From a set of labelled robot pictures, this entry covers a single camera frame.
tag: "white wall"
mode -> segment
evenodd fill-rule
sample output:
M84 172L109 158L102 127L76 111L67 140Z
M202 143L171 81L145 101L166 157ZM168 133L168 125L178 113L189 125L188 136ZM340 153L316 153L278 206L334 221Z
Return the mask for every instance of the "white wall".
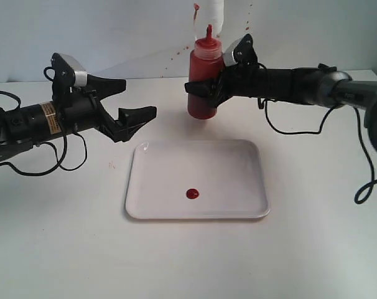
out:
M44 80L53 52L73 55L97 75L186 76L193 2L2 0L0 82ZM247 26L268 67L377 70L377 0L225 0L224 46Z

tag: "white plate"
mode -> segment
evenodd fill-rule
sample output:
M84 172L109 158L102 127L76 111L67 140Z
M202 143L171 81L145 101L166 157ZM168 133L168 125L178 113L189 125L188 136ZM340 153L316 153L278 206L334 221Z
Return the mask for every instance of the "white plate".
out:
M199 197L189 199L188 189ZM257 219L269 213L257 147L245 140L139 145L126 196L137 219Z

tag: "table surface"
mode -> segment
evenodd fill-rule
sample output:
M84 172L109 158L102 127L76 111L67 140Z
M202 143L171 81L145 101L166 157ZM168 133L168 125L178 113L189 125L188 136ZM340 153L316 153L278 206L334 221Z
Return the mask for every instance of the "table surface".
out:
M377 80L369 70L358 80ZM234 98L212 120L186 112L186 78L128 80L118 107L158 107L128 143L83 132L78 171L25 178L0 168L0 298L377 298L377 187L353 202L370 170L350 107L319 136L282 136L255 99ZM0 83L23 105L50 99L49 83ZM0 105L14 103L0 96ZM284 130L316 130L326 109L270 104ZM377 154L365 143L377 168ZM258 222L135 221L124 212L134 148L151 140L245 139L260 150L271 212ZM65 166L83 157L69 137ZM56 142L61 149L60 140ZM13 158L26 171L54 164L43 146Z

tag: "warning label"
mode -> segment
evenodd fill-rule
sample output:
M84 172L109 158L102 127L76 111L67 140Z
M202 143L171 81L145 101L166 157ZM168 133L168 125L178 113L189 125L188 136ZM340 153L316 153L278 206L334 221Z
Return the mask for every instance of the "warning label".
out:
M60 126L56 120L56 110L52 102L39 104L46 116L47 124L49 125L50 134L57 134L61 132Z

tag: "red squeeze bottle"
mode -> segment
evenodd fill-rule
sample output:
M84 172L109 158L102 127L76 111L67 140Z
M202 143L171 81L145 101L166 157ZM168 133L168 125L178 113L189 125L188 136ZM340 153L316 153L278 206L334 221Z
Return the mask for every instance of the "red squeeze bottle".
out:
M212 25L207 28L207 36L197 39L194 50L190 53L189 81L202 81L217 78L219 72L225 67L221 56L221 42L212 38ZM199 120L214 117L216 108L210 108L203 98L188 95L188 113Z

